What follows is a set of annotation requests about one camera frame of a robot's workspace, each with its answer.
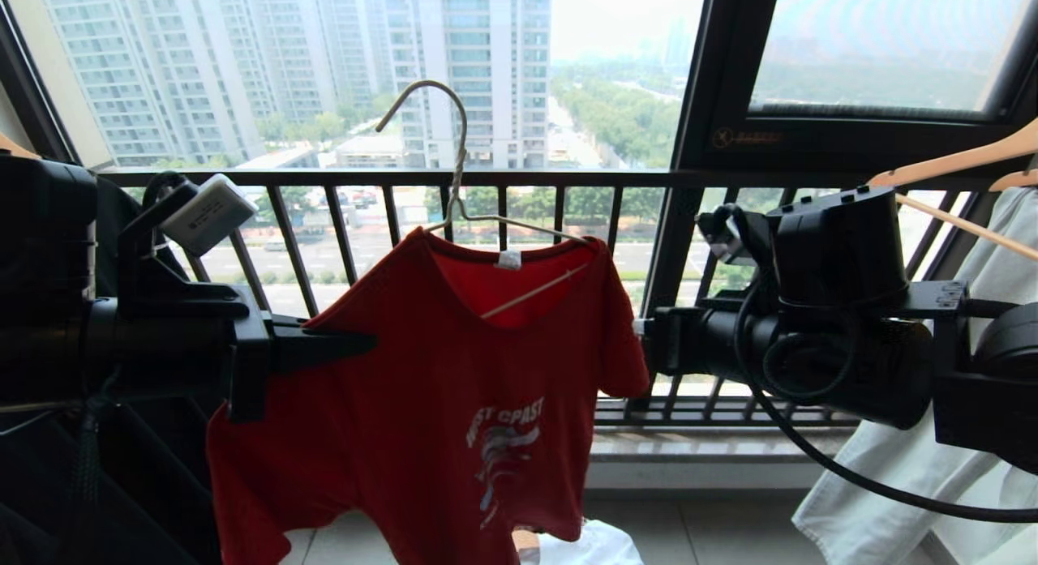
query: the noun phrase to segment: red t-shirt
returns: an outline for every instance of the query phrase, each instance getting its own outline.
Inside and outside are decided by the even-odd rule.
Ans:
[[[510,270],[418,228],[308,322],[378,346],[271,377],[262,422],[213,418],[224,562],[277,563],[282,533],[353,509],[402,565],[517,564],[520,526],[576,540],[598,391],[649,386],[608,247],[589,241],[525,251]]]

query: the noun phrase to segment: white power adapter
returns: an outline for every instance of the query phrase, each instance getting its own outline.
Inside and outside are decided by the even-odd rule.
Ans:
[[[223,173],[198,187],[186,205],[163,221],[162,232],[184,250],[201,257],[260,210]]]

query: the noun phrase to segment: hanger hook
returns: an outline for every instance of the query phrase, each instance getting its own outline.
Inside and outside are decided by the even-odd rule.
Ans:
[[[458,114],[461,115],[461,134],[458,139],[458,154],[457,156],[455,156],[454,178],[450,181],[450,197],[447,200],[446,222],[450,222],[452,214],[454,212],[452,209],[454,205],[456,203],[459,205],[461,204],[458,194],[459,191],[461,190],[461,179],[465,170],[465,155],[466,155],[465,138],[468,135],[468,115],[466,115],[465,113],[465,105],[462,104],[461,98],[458,97],[458,93],[456,93],[454,89],[441,83],[440,81],[434,81],[432,79],[422,79],[419,81],[414,81],[413,83],[407,85],[407,88],[405,88],[404,91],[401,91],[400,96],[397,97],[397,101],[393,102],[392,107],[389,107],[389,110],[386,111],[385,116],[382,117],[382,120],[379,122],[379,125],[375,126],[375,131],[381,132],[383,129],[385,129],[386,124],[389,123],[389,119],[392,118],[392,116],[397,113],[397,110],[400,109],[400,107],[404,104],[404,101],[407,100],[407,98],[410,97],[412,92],[426,86],[438,88],[441,91],[447,93],[447,97],[449,97],[453,103],[455,103],[456,106],[458,107]]]

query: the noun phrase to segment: balcony railing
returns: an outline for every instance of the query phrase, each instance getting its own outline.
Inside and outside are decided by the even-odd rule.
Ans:
[[[195,183],[201,183],[212,176],[210,171],[186,172]],[[124,187],[142,187],[152,177],[151,172],[113,171],[100,174]],[[358,268],[354,259],[354,248],[351,245],[350,231],[343,216],[337,188],[340,186],[376,186],[382,191],[385,210],[385,222],[389,244],[395,246],[401,240],[401,225],[397,210],[394,187],[398,186],[432,186],[439,189],[441,211],[445,210],[448,194],[449,174],[445,172],[408,172],[408,171],[327,171],[327,170],[279,170],[263,171],[231,171],[229,176],[242,186],[262,186],[270,198],[271,210],[276,219],[276,225],[284,240],[284,249],[294,273],[296,284],[302,295],[302,302],[309,316],[318,311],[318,300],[315,298],[313,287],[307,275],[307,263],[300,250],[296,232],[291,223],[288,207],[282,195],[284,186],[316,186],[321,187],[326,198],[326,207],[330,214],[331,228],[334,232],[339,257],[348,284],[357,280]],[[660,208],[657,219],[655,241],[652,243],[652,262],[646,279],[645,295],[640,300],[643,316],[650,315],[655,306],[674,303],[678,282],[682,274],[689,250],[686,246],[667,244],[670,236],[667,227],[681,227],[681,221],[675,222],[679,213],[694,215],[698,212],[711,210],[706,206],[705,194],[710,190],[715,197],[723,201],[737,201],[742,193],[759,191],[761,184],[782,182],[787,187],[773,189],[778,193],[773,206],[787,204],[798,196],[798,191],[808,193],[831,185],[831,178],[799,174],[769,174],[763,179],[759,173],[713,173],[713,172],[534,172],[534,171],[501,171],[473,172],[467,174],[466,186],[492,186],[497,190],[497,211],[502,216],[508,215],[509,189],[528,186],[549,186],[554,189],[553,227],[561,230],[565,222],[565,201],[567,190],[581,187],[608,187],[612,189],[611,210],[608,216],[608,227],[605,240],[609,249],[617,246],[620,216],[624,199],[624,191],[641,187],[666,187],[667,194]],[[736,187],[745,183],[747,186]],[[979,192],[965,190],[933,192],[939,197],[939,206],[944,210],[956,211],[964,218],[983,218],[983,211],[990,210],[991,199]],[[679,206],[685,199],[684,206]],[[954,273],[958,263],[968,248],[968,242],[957,231],[936,219],[929,219],[925,225],[916,218],[916,226],[906,232],[903,228],[903,242],[908,276],[913,279],[926,279],[949,276]],[[503,223],[498,225],[498,244],[501,250],[508,248],[509,235]],[[443,234],[449,241],[455,239],[455,228],[448,225]],[[262,281],[253,260],[249,254],[245,238],[241,231],[235,231],[230,236],[230,244],[241,265],[250,290],[264,310],[271,310],[267,296],[267,288]],[[199,280],[211,280],[212,276],[201,260],[188,255],[188,262],[194,276]],[[706,254],[703,263],[696,266],[702,269],[699,288],[694,300],[707,297],[711,293],[711,285],[722,280],[718,274],[718,264],[712,254]],[[599,399],[596,414],[600,426],[654,426],[654,427],[767,427],[773,425],[770,419],[758,405],[757,400],[748,395],[742,385],[726,384],[723,379],[712,378],[701,382],[693,377],[653,377],[653,391],[639,399],[618,400],[602,397]],[[853,426],[857,420],[834,410],[816,406],[797,406],[774,399],[778,409],[791,423],[798,426],[838,427]]]

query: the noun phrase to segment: clothing tag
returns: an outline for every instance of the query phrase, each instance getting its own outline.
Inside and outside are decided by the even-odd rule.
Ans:
[[[512,249],[501,251],[501,254],[497,258],[497,266],[501,269],[518,271],[522,269],[522,253]]]

